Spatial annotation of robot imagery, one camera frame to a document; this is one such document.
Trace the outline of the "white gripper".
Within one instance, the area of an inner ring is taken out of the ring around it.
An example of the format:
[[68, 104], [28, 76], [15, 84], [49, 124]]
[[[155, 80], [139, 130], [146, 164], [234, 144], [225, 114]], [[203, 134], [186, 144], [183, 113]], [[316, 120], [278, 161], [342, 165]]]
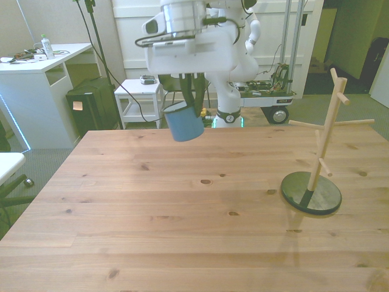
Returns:
[[[232, 37], [224, 31], [198, 33], [194, 38], [154, 43], [145, 49], [146, 65], [153, 74], [179, 74], [187, 106], [201, 115], [207, 80], [204, 72], [231, 71], [238, 64]], [[192, 95], [193, 76], [195, 98]]]

